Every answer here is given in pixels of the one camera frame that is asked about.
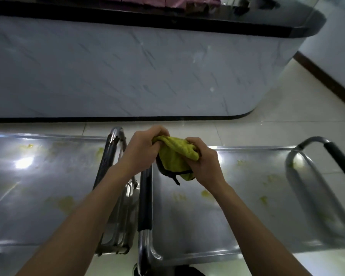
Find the yellow cloth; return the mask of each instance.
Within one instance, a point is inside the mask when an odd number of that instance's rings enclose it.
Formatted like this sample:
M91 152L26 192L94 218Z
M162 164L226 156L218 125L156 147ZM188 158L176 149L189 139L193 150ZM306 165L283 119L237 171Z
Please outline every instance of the yellow cloth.
M152 139L152 143L156 141L162 141L166 145L160 148L159 156L162 165L166 170L172 172L182 172L186 170L191 170L191 167L186 163L181 155L193 160L199 160L199 154L197 152L197 147L190 144L185 139L174 138L172 136L156 136ZM189 181L194 179L193 173L181 174L184 180Z

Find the forearm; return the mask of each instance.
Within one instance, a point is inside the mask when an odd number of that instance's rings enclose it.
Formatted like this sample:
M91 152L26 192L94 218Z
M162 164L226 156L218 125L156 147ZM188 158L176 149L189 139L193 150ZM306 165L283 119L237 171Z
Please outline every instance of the forearm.
M227 183L213 196L222 208L252 275L310 275Z
M123 167L111 167L95 190L40 247L17 276L84 275L128 180L129 175Z

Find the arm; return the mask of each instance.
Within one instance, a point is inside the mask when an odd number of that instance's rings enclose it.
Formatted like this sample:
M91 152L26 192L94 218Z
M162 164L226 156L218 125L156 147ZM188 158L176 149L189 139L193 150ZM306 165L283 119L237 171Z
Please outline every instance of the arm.
M121 191L132 176L151 166L161 146L152 145L152 138L161 134L169 135L161 126L136 132L120 161L16 276L84 275Z
M200 138L187 140L199 149L201 157L197 162L186 161L220 205L252 275L310 275L225 182L217 152Z

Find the hand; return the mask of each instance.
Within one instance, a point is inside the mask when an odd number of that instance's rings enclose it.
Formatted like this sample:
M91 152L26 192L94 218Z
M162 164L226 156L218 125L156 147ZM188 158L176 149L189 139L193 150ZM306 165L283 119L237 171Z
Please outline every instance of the hand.
M152 139L158 135L170 136L169 131L163 126L153 126L146 131L135 132L129 141L119 164L132 177L149 168L157 157L161 141L152 145Z
M199 149L201 156L198 161L193 161L186 157L185 161L191 167L198 182L212 194L217 185L226 184L217 152L208 148L200 138L186 138L186 140Z

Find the white wall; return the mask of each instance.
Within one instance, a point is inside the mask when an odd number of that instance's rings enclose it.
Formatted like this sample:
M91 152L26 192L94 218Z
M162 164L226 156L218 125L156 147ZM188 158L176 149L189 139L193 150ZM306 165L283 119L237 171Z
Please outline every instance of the white wall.
M345 0L320 0L316 9L327 18L321 31L307 38L300 52L345 87Z

